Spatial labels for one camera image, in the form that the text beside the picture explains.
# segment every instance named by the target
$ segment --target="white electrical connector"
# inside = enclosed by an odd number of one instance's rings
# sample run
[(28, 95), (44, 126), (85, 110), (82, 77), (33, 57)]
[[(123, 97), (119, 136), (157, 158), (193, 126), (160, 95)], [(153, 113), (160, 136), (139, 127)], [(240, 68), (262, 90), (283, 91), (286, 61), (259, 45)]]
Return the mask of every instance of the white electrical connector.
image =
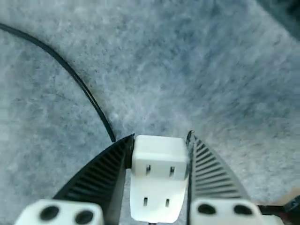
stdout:
[(188, 153), (182, 138), (136, 137), (130, 184), (130, 211), (134, 220), (175, 222), (187, 184)]
[(101, 207), (87, 202), (41, 199), (27, 206), (15, 225), (104, 225)]
[(191, 225), (283, 225), (275, 216), (263, 216), (245, 199), (198, 198), (190, 206), (189, 218)]

